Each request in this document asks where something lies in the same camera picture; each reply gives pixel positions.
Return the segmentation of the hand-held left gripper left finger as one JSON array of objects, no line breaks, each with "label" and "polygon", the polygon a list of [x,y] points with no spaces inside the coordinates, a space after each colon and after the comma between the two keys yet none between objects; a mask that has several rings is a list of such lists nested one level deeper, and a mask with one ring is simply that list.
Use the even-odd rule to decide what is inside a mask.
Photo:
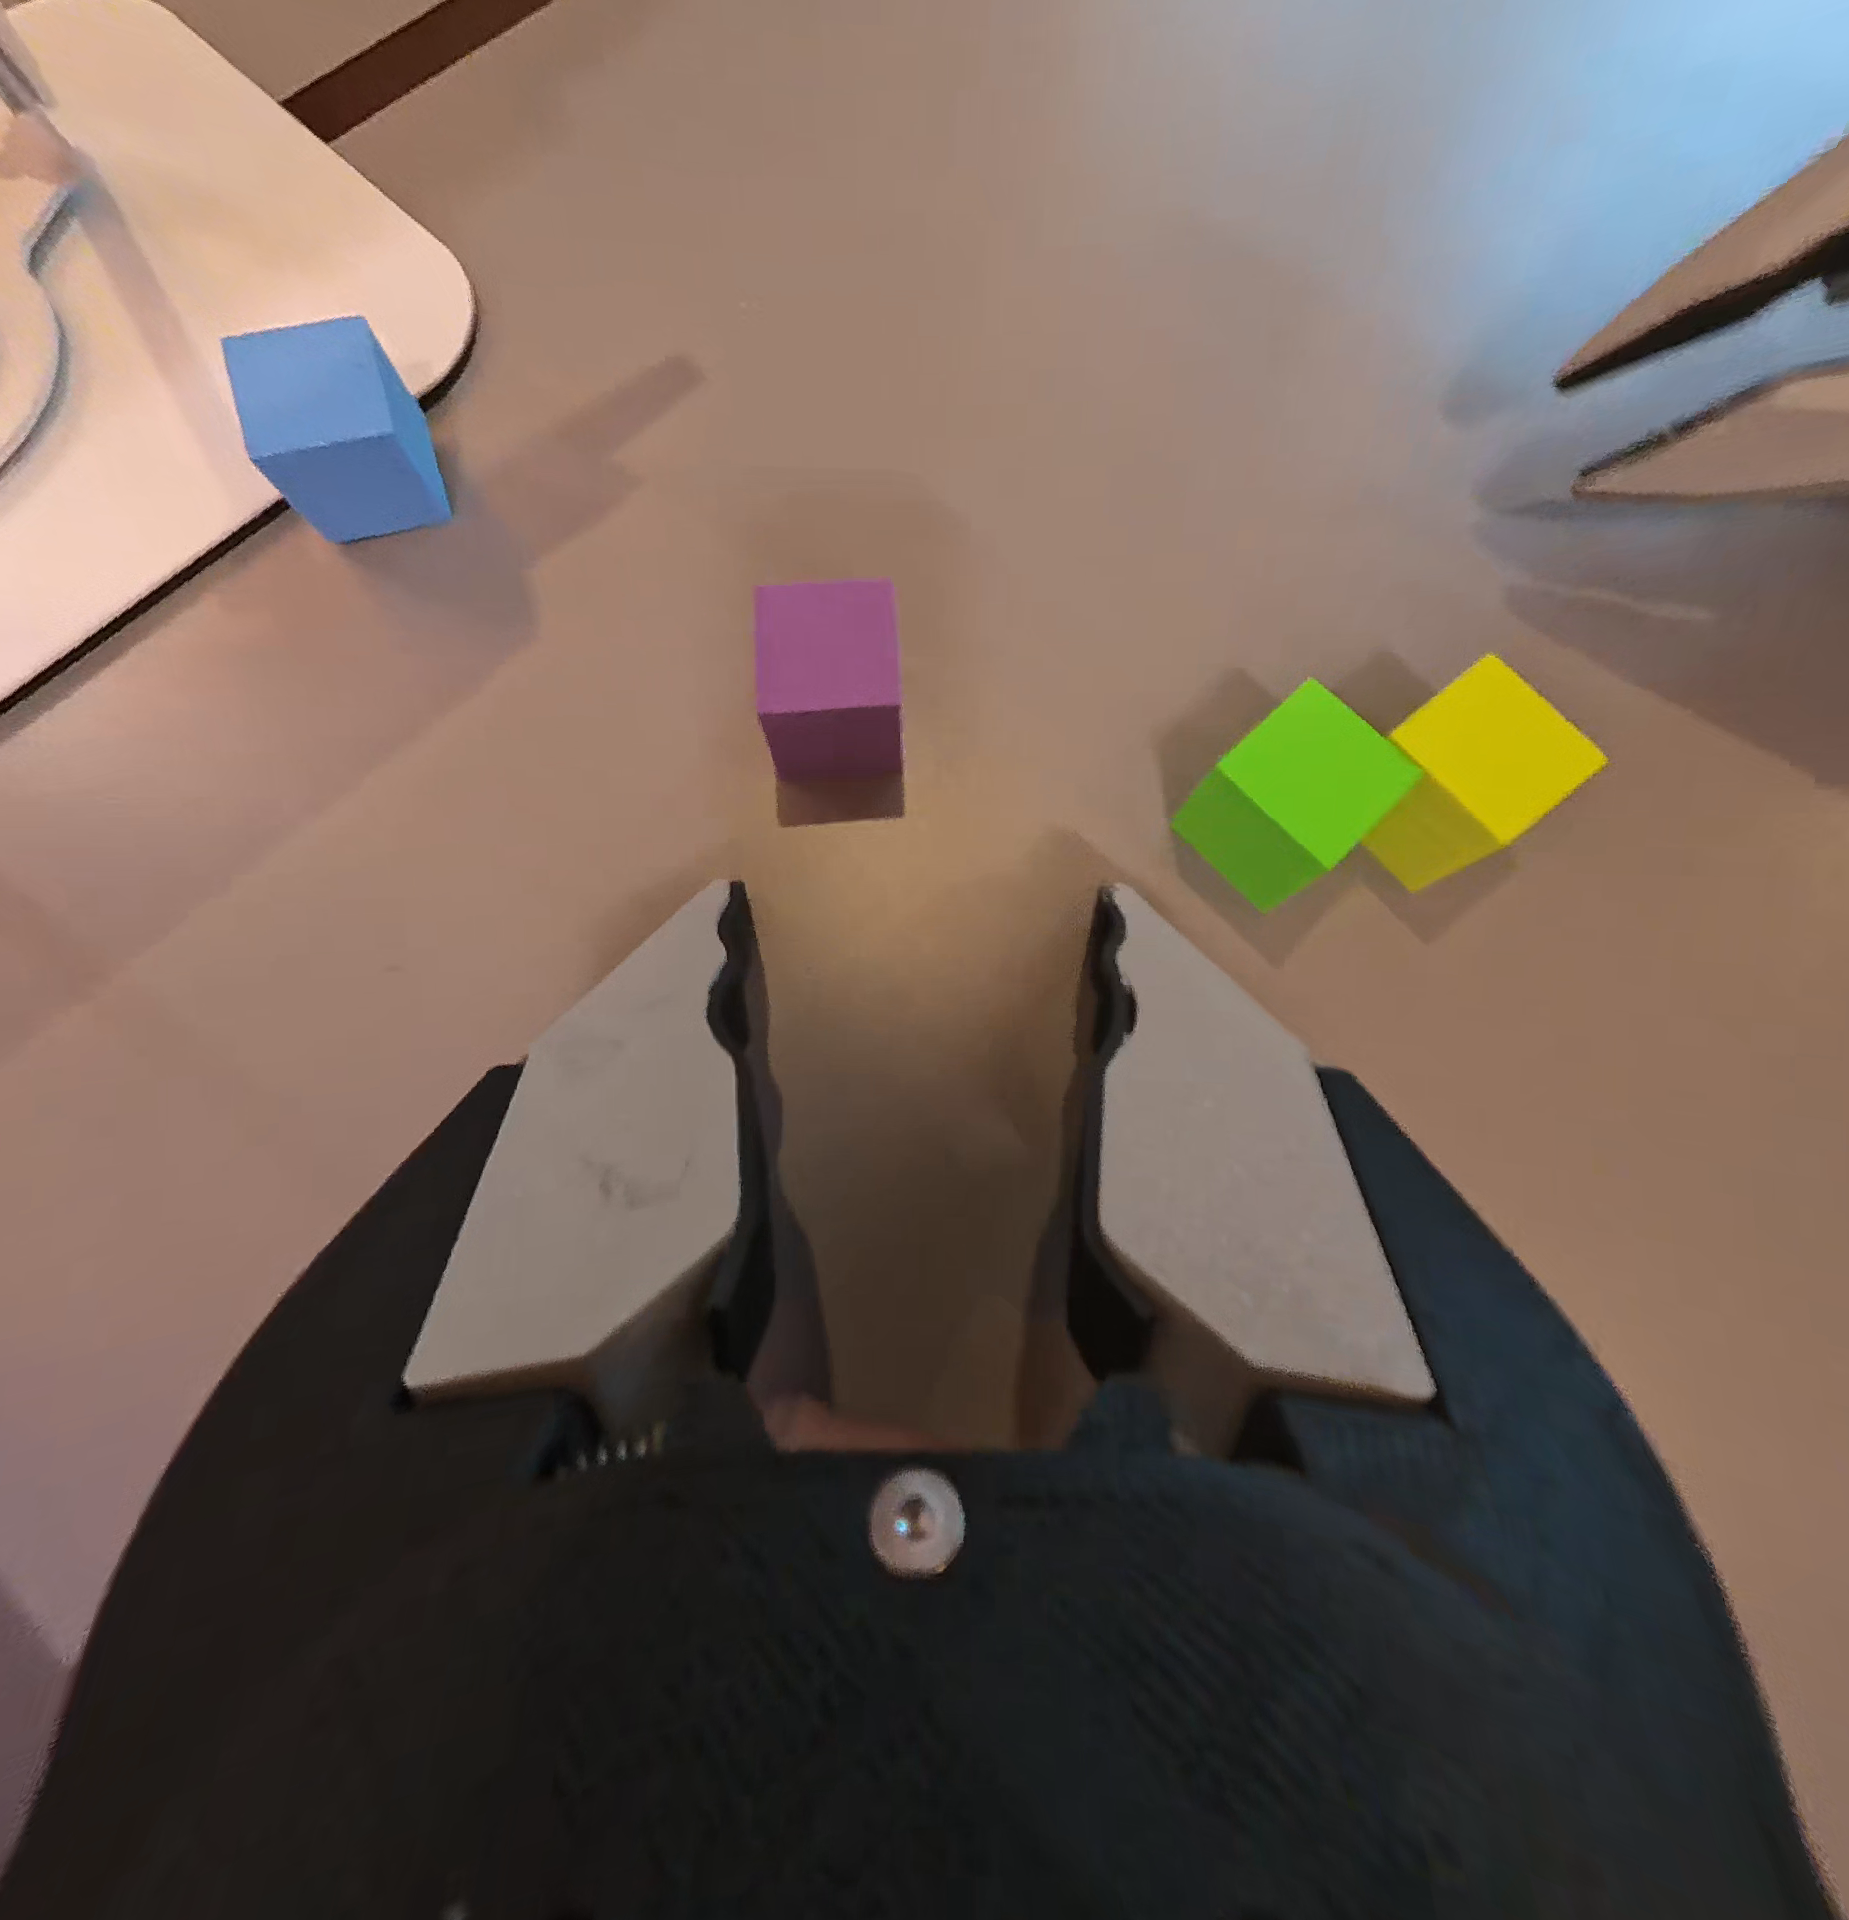
[{"label": "hand-held left gripper left finger", "polygon": [[417,1400],[745,1381],[776,1308],[776,1092],[744,882],[678,906],[526,1053],[404,1362]]}]

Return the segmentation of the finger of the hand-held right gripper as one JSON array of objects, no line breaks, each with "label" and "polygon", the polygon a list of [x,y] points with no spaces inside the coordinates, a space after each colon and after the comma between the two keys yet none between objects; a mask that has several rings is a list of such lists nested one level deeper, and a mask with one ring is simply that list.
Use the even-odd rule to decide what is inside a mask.
[{"label": "finger of the hand-held right gripper", "polygon": [[1560,391],[1743,324],[1801,285],[1849,302],[1849,132],[1666,269],[1555,374]]},{"label": "finger of the hand-held right gripper", "polygon": [[1849,361],[1725,396],[1594,461],[1571,494],[1614,502],[1849,498]]}]

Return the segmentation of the yellow foam cube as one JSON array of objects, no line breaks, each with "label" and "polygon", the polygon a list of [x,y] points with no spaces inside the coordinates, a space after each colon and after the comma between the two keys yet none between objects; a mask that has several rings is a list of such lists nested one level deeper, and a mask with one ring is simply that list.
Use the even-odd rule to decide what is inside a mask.
[{"label": "yellow foam cube", "polygon": [[1411,893],[1510,850],[1609,764],[1603,747],[1491,653],[1387,740],[1420,778],[1361,846]]}]

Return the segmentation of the white document holder stand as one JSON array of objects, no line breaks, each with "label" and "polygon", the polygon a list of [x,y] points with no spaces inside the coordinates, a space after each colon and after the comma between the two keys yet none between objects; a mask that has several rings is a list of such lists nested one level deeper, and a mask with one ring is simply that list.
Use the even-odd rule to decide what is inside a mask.
[{"label": "white document holder stand", "polygon": [[283,499],[220,341],[360,316],[415,398],[450,251],[161,5],[0,5],[0,714]]}]

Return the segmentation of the blue foam cube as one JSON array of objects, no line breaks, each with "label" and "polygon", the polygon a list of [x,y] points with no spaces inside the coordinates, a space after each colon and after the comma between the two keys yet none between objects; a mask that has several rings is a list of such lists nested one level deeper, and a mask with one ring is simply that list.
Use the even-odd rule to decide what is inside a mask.
[{"label": "blue foam cube", "polygon": [[363,316],[220,341],[243,451],[331,544],[450,520],[430,424]]}]

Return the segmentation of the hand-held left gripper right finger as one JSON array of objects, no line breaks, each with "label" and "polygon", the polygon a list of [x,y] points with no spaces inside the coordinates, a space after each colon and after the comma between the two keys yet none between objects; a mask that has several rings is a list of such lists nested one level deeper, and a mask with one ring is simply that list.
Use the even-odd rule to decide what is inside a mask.
[{"label": "hand-held left gripper right finger", "polygon": [[1126,882],[1081,960],[1061,1324],[1093,1384],[1140,1381],[1169,1419],[1434,1395],[1321,1068]]}]

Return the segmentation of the purple foam cube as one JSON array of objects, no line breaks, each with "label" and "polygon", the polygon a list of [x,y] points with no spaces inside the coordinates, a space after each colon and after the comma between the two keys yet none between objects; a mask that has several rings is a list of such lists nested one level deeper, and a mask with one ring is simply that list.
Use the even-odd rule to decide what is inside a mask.
[{"label": "purple foam cube", "polygon": [[758,584],[754,710],[785,783],[903,774],[898,596],[888,579]]}]

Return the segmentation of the green foam cube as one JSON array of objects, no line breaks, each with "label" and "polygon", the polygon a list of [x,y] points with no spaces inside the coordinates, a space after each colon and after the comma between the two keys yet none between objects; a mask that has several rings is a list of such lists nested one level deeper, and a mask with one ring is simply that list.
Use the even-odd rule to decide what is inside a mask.
[{"label": "green foam cube", "polygon": [[1403,748],[1308,681],[1195,782],[1171,830],[1234,893],[1270,911],[1343,865],[1420,782]]}]

